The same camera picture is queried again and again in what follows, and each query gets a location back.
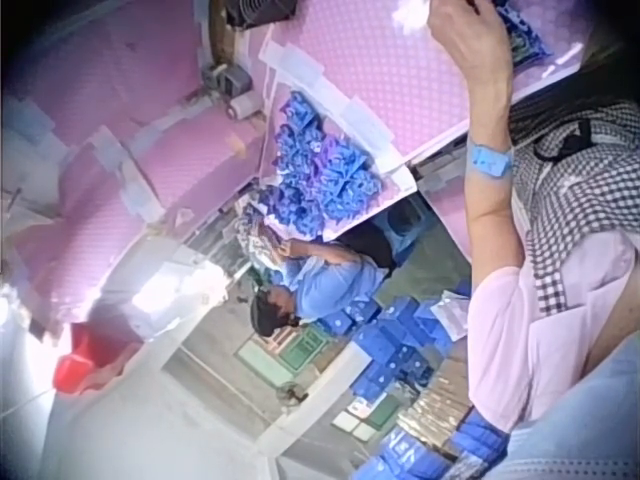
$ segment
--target light blue shirt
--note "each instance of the light blue shirt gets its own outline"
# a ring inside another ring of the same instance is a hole
[[[507,458],[487,480],[638,478],[640,333],[533,425],[511,435]]]
[[[370,258],[331,265],[312,257],[302,267],[292,287],[296,296],[296,315],[318,319],[347,307],[353,300],[369,299],[380,287],[387,270]]]

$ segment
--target woman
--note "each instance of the woman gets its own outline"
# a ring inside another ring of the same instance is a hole
[[[263,337],[279,328],[297,327],[345,308],[353,300],[370,299],[395,263],[386,237],[365,222],[332,244],[283,241],[283,259],[302,259],[282,285],[260,290],[251,305],[251,324]],[[293,262],[282,262],[292,265]]]
[[[508,432],[637,329],[640,114],[624,102],[555,112],[511,132],[514,152],[513,67],[495,7],[432,0],[429,27],[470,101],[469,396]]]

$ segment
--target wrist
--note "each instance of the wrist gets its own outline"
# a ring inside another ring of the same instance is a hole
[[[469,88],[470,135],[478,145],[498,152],[511,148],[509,109],[511,83],[498,82]]]

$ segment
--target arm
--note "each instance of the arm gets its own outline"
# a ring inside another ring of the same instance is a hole
[[[511,148],[508,130],[513,66],[508,36],[490,0],[432,0],[429,26],[460,68],[469,91],[470,149],[499,153]],[[521,267],[524,254],[511,211],[512,179],[491,177],[470,162],[465,208],[471,240],[472,282],[477,287],[494,271]]]
[[[340,245],[305,242],[292,239],[283,243],[281,254],[287,257],[320,257],[331,265],[357,263],[360,255]]]

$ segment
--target blue wristband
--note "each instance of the blue wristband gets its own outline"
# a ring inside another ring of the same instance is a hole
[[[502,178],[513,165],[513,151],[500,153],[482,145],[471,145],[471,164],[494,178]]]

